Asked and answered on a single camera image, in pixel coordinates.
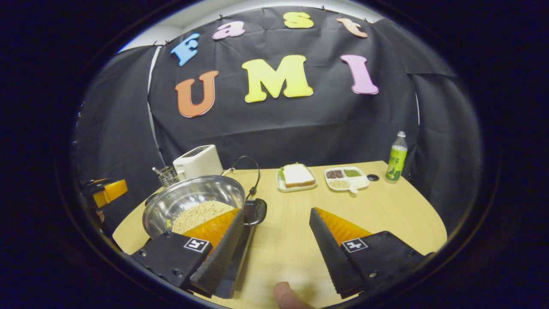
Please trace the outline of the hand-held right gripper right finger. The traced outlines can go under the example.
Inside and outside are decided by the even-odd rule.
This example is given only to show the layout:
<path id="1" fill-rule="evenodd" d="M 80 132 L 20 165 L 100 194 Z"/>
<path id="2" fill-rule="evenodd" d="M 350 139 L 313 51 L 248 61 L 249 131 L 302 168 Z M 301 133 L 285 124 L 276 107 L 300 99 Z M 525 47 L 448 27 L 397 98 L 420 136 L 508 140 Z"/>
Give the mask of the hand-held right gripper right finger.
<path id="1" fill-rule="evenodd" d="M 309 225 L 343 299 L 384 293 L 427 258 L 390 231 L 371 233 L 318 207 L 311 210 Z"/>

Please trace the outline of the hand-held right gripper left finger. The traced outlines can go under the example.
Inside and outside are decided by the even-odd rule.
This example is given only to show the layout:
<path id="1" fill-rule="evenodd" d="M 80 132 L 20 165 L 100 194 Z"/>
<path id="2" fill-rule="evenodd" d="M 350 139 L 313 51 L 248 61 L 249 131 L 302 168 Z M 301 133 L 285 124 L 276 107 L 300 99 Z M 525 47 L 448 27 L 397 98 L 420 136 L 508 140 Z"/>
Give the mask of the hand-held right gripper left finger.
<path id="1" fill-rule="evenodd" d="M 187 235 L 166 231 L 131 254 L 131 258 L 173 286 L 211 297 L 243 232 L 243 214 L 242 209 L 234 209 Z"/>

